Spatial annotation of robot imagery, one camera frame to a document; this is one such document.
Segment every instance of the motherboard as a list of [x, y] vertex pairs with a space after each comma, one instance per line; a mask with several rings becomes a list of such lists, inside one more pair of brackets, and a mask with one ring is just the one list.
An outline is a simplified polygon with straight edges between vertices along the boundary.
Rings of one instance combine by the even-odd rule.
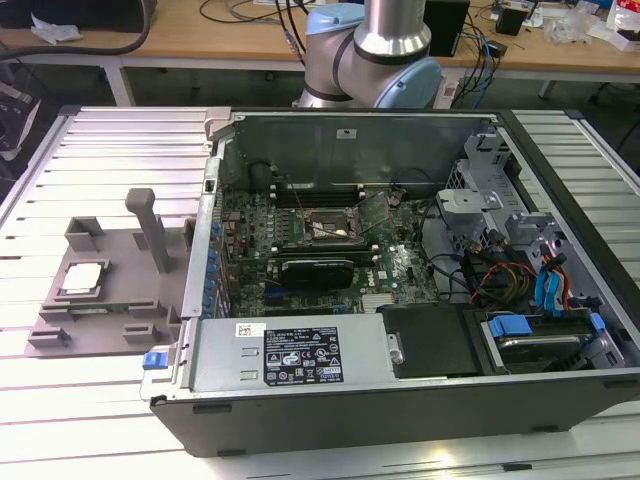
[[361, 191], [347, 206], [280, 197], [224, 192], [231, 317], [373, 313], [437, 300], [416, 243], [425, 200], [400, 201], [391, 189]]

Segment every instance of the table leg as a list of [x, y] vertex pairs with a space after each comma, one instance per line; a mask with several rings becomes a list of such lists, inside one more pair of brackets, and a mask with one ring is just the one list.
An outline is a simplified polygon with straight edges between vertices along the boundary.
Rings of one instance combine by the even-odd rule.
[[465, 70], [463, 68], [443, 68], [442, 80], [433, 101], [433, 108], [448, 109], [456, 95], [456, 89], [460, 79], [464, 77]]
[[551, 95], [551, 91], [553, 90], [553, 87], [555, 87], [555, 86], [556, 86], [556, 81], [555, 80], [547, 80], [542, 85], [542, 88], [540, 89], [540, 92], [538, 93], [538, 97], [542, 98], [543, 100], [546, 100], [547, 98], [549, 98], [549, 95]]
[[133, 98], [133, 93], [131, 93], [127, 72], [122, 63], [120, 63], [120, 59], [118, 57], [106, 58], [102, 68], [107, 75], [116, 105], [119, 107], [135, 106], [136, 101]]

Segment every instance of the green circuit board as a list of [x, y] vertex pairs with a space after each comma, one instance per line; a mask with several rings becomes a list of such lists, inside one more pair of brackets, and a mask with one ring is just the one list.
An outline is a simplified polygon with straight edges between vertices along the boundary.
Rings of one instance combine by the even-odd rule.
[[[366, 300], [373, 294], [386, 294], [383, 298], [400, 304], [436, 301], [438, 290], [420, 257], [413, 228], [419, 221], [417, 207], [424, 202], [403, 202], [396, 208], [385, 203], [385, 213], [379, 195], [386, 194], [368, 192], [376, 198], [363, 203], [367, 209], [347, 209], [341, 216], [345, 209], [311, 208], [301, 213], [300, 209], [276, 208], [266, 195], [227, 192], [222, 218], [231, 276], [231, 316], [365, 313]], [[375, 260], [355, 267], [348, 288], [290, 292], [274, 280], [281, 260], [272, 252], [273, 245], [342, 240], [377, 246]]]

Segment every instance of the blue cable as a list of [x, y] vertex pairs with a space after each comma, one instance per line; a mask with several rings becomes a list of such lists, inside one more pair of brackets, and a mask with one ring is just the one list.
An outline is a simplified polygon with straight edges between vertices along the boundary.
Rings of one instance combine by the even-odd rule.
[[[489, 52], [489, 44], [487, 43], [487, 39], [484, 37], [484, 35], [479, 36], [479, 35], [472, 35], [469, 33], [463, 33], [463, 35], [465, 37], [475, 38], [476, 40], [481, 41], [482, 46], [484, 47], [484, 53], [485, 53], [486, 59], [489, 60], [491, 58], [491, 53]], [[475, 110], [480, 104], [480, 102], [482, 101], [482, 98], [484, 97], [484, 94], [486, 93], [487, 88], [489, 88], [490, 79], [491, 79], [491, 73], [488, 73], [487, 76], [482, 81], [482, 83], [480, 84], [481, 90], [478, 96], [476, 97], [475, 101], [473, 102], [473, 106], [471, 107], [472, 109]]]

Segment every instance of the computer tower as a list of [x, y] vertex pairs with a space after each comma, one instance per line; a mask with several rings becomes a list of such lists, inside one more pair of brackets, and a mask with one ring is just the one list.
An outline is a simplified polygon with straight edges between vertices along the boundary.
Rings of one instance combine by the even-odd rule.
[[424, 23], [431, 30], [432, 57], [453, 57], [469, 11], [469, 0], [427, 0]]

